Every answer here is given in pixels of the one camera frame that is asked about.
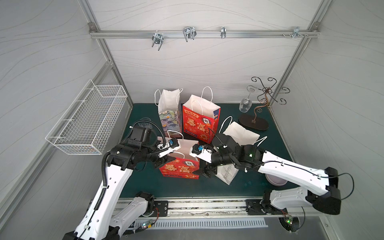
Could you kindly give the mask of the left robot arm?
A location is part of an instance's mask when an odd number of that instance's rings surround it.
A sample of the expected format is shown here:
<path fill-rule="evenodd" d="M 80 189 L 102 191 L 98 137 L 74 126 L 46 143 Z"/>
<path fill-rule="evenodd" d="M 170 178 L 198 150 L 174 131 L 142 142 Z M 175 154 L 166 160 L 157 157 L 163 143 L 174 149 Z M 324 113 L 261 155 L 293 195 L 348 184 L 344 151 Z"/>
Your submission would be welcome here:
<path fill-rule="evenodd" d="M 84 218 L 65 240 L 119 240 L 140 216 L 150 216 L 155 209 L 152 194 L 139 192 L 133 200 L 113 215 L 127 181 L 139 163 L 152 163 L 159 168 L 174 160 L 169 154 L 180 149 L 179 140 L 167 140 L 159 131 L 161 140 L 150 143 L 153 130 L 135 122 L 128 136 L 102 158 L 102 182 Z"/>

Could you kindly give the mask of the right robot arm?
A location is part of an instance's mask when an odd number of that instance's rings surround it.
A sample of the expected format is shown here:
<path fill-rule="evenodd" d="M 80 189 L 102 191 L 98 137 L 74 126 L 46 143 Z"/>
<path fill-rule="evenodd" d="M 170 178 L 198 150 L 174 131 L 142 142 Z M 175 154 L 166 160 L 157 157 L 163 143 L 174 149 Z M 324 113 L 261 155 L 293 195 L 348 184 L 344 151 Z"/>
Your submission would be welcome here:
<path fill-rule="evenodd" d="M 207 178 L 218 173 L 218 167 L 233 164 L 246 173 L 256 171 L 297 185 L 282 191 L 265 191 L 259 203 L 248 207 L 250 215 L 274 215 L 287 208 L 304 207 L 313 207 L 327 215 L 339 215 L 341 212 L 339 173 L 334 168 L 319 170 L 305 167 L 263 150 L 257 144 L 239 145 L 224 134 L 215 136 L 209 145 L 194 145 L 190 156 L 205 161 L 205 165 L 195 173 Z"/>

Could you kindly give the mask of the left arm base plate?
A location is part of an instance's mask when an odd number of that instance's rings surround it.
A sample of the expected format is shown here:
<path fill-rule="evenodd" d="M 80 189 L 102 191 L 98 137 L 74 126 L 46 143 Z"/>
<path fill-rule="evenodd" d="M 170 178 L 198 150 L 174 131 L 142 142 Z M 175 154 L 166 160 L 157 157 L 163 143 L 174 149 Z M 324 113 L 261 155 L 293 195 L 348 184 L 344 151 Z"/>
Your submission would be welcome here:
<path fill-rule="evenodd" d="M 168 207 L 169 207 L 169 201 L 155 200 L 153 212 L 150 215 L 150 217 L 154 218 L 157 215 L 159 215 L 159 217 L 167 217 L 168 216 Z"/>

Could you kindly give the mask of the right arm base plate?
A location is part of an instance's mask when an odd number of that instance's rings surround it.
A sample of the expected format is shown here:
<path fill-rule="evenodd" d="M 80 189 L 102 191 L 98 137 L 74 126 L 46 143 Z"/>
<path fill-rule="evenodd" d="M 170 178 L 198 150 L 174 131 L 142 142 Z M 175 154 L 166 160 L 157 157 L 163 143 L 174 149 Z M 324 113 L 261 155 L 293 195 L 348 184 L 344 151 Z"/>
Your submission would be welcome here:
<path fill-rule="evenodd" d="M 266 215 L 282 215 L 282 210 L 272 206 L 270 200 L 265 199 L 247 199 L 246 212 L 252 216 L 266 216 Z"/>

